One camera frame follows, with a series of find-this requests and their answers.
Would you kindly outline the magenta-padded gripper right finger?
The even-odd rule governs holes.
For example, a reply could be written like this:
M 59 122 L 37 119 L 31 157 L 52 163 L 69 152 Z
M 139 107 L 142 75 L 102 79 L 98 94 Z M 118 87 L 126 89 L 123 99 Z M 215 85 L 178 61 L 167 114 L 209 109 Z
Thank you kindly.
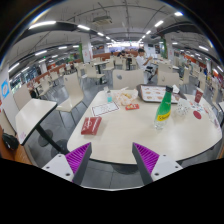
M 159 155 L 138 143 L 132 145 L 132 153 L 145 185 L 182 169 L 182 167 L 168 155 Z

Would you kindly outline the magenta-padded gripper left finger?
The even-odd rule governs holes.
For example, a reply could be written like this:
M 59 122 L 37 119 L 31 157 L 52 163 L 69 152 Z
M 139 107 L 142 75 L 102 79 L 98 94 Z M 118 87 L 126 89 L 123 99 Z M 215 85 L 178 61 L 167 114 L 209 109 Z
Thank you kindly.
M 80 185 L 91 153 L 91 143 L 84 144 L 66 155 L 57 154 L 43 170 Z

